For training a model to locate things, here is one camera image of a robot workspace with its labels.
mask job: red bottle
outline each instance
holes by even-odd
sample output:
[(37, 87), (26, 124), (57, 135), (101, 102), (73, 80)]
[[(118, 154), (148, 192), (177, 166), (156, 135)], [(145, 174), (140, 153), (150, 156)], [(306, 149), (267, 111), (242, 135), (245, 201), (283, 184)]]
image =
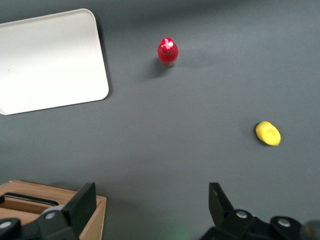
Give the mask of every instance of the red bottle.
[(178, 46), (169, 37), (164, 38), (158, 47), (160, 62), (166, 67), (172, 67), (178, 58)]

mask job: wooden crate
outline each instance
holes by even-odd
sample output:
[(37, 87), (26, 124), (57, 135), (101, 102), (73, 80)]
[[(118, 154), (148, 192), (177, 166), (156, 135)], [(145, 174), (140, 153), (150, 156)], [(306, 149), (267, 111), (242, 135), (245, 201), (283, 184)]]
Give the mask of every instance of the wooden crate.
[[(22, 194), (56, 201), (59, 205), (65, 205), (77, 192), (52, 186), (12, 180), (0, 185), (0, 196), (5, 193)], [(80, 240), (102, 239), (106, 205), (106, 197), (96, 196), (96, 210), (79, 236)], [(0, 219), (19, 218), (21, 225), (25, 225), (37, 219), (45, 209), (50, 207), (50, 205), (42, 203), (8, 197), (0, 204)]]

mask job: metal bolt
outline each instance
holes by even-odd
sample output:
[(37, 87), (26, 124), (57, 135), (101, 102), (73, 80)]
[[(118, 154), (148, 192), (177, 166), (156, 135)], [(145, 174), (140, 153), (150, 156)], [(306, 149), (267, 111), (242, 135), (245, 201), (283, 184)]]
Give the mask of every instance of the metal bolt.
[(248, 215), (244, 211), (237, 211), (236, 215), (241, 219), (246, 219)]
[(287, 219), (284, 219), (284, 218), (279, 218), (278, 224), (280, 224), (281, 226), (284, 226), (286, 228), (291, 226), (290, 222)]
[(0, 229), (5, 229), (5, 228), (9, 227), (11, 224), (12, 224), (11, 221), (5, 221), (0, 224)]
[(49, 219), (53, 219), (55, 217), (56, 213), (55, 212), (50, 212), (47, 215), (45, 215), (45, 219), (49, 220)]

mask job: yellow object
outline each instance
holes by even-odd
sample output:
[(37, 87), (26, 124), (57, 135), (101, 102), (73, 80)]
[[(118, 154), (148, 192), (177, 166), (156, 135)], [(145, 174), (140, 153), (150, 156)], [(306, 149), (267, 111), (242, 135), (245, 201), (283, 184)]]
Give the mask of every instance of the yellow object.
[(258, 138), (271, 146), (278, 146), (281, 142), (281, 135), (278, 129), (268, 121), (262, 121), (255, 127)]

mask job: bottle cap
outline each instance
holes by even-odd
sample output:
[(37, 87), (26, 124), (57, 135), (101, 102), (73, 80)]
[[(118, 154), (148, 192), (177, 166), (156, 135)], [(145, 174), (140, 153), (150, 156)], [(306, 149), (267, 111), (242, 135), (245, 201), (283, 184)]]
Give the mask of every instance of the bottle cap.
[(170, 52), (174, 48), (174, 41), (171, 38), (165, 38), (162, 40), (160, 46), (164, 52)]

